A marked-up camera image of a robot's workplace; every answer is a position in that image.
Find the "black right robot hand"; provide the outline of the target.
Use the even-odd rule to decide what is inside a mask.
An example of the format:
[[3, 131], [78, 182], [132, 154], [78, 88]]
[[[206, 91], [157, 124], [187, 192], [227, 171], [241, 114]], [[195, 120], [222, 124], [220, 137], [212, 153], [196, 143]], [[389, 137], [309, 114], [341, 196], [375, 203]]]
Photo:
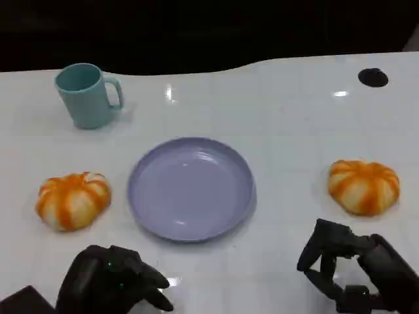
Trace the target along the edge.
[[[378, 292], [371, 294], [364, 285], [337, 285], [333, 276], [338, 257], [356, 257]], [[339, 313], [418, 312], [418, 275], [381, 235], [358, 236], [349, 226], [317, 219], [297, 270], [335, 301]]]

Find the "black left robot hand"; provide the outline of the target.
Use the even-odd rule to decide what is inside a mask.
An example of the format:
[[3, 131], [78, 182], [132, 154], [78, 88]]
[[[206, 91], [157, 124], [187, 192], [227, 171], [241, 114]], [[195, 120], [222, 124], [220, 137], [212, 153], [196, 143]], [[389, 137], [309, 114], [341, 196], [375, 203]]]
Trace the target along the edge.
[[169, 281], [142, 261], [138, 252], [112, 245], [90, 245], [71, 263], [60, 287], [58, 313], [129, 313], [145, 300], [153, 307], [173, 311], [163, 295]]

